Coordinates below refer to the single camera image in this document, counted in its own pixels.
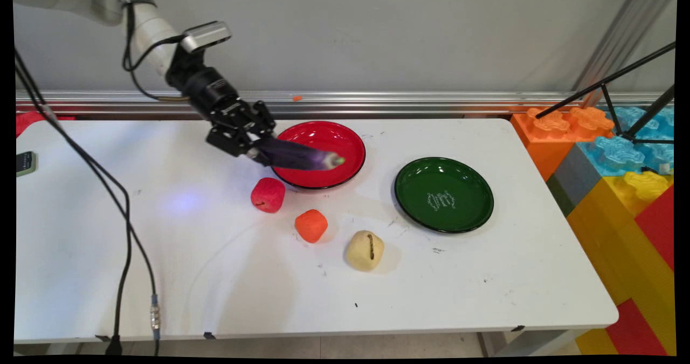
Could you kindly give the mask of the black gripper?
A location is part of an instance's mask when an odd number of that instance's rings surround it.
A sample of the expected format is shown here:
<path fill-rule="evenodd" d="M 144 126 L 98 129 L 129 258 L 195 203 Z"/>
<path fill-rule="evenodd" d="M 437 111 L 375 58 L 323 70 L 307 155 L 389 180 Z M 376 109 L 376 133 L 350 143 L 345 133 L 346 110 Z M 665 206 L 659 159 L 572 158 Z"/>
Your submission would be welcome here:
<path fill-rule="evenodd" d="M 212 128 L 206 136 L 209 145 L 233 157 L 245 155 L 264 167 L 268 156 L 246 135 L 274 137 L 276 123 L 263 101 L 248 104 L 235 88 L 214 68 L 204 62 L 204 51 L 175 50 L 166 82 L 177 89 Z"/>

